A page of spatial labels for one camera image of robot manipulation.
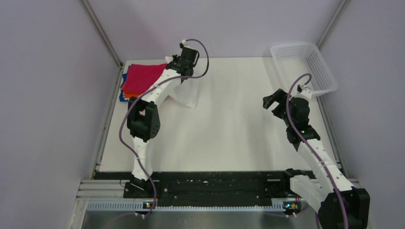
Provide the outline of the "white printed t-shirt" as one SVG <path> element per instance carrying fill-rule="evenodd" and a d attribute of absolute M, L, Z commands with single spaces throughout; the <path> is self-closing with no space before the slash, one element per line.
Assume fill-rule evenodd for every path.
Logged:
<path fill-rule="evenodd" d="M 174 61 L 174 57 L 165 57 L 165 62 L 167 65 L 169 63 Z M 176 76 L 184 76 L 185 73 L 179 73 L 179 70 L 170 70 L 169 76 L 166 76 L 166 70 L 164 70 L 163 74 L 166 78 L 170 79 Z M 169 83 L 173 83 L 175 80 L 171 80 L 168 82 L 165 82 L 161 86 L 166 86 Z M 180 103 L 183 106 L 186 106 L 191 109 L 195 109 L 197 106 L 198 102 L 198 93 L 199 93 L 199 81 L 194 81 L 193 79 L 190 78 L 185 78 L 183 79 L 180 84 L 177 84 L 175 87 L 172 87 L 171 90 L 169 90 L 168 96 L 174 99 L 176 102 Z"/>

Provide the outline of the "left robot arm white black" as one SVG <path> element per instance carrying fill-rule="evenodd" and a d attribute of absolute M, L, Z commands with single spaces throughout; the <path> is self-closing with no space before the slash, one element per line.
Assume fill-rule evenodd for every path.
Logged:
<path fill-rule="evenodd" d="M 193 77 L 200 53 L 186 45 L 179 55 L 169 57 L 158 65 L 132 64 L 128 69 L 124 91 L 133 94 L 128 100 L 125 127 L 133 140 L 129 147 L 134 154 L 133 178 L 135 191 L 141 197 L 153 192 L 148 181 L 153 173 L 148 145 L 160 131 L 159 107 L 168 96 L 175 94 L 182 83 Z"/>

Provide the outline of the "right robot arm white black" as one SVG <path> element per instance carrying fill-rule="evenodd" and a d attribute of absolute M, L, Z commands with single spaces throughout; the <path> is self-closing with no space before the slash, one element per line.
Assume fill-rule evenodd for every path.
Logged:
<path fill-rule="evenodd" d="M 263 98 L 263 108 L 273 103 L 272 114 L 286 125 L 288 141 L 309 165 L 318 183 L 302 170 L 287 169 L 280 191 L 287 197 L 303 198 L 317 213 L 317 223 L 323 229 L 365 229 L 368 227 L 370 195 L 357 188 L 338 168 L 326 152 L 320 135 L 309 123 L 309 99 L 305 89 L 295 96 L 282 89 Z"/>

